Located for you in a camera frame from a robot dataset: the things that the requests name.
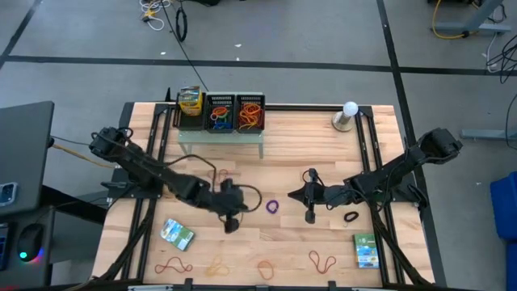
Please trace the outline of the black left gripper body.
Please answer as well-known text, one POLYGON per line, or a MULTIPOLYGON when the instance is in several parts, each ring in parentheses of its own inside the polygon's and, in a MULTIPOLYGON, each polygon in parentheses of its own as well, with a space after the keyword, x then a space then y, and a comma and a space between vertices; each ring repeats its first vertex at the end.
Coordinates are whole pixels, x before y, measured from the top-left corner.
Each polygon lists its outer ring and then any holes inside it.
POLYGON ((222 189, 216 193, 211 192, 209 186, 203 186, 199 207, 216 213, 218 217, 225 217, 225 233, 231 234, 239 227, 239 221, 234 216, 240 213, 240 190, 232 179, 225 179, 221 186, 222 189))

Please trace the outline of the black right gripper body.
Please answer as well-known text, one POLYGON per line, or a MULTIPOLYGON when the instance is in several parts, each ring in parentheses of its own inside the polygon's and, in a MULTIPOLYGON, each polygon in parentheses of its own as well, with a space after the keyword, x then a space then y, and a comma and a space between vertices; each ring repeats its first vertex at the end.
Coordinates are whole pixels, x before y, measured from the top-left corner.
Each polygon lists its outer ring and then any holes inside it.
POLYGON ((305 182, 305 221, 314 224, 315 205, 326 205, 328 209, 343 205, 347 201, 345 192, 350 189, 350 182, 344 180, 343 185, 326 186, 315 169, 308 169, 307 173, 309 180, 305 182))

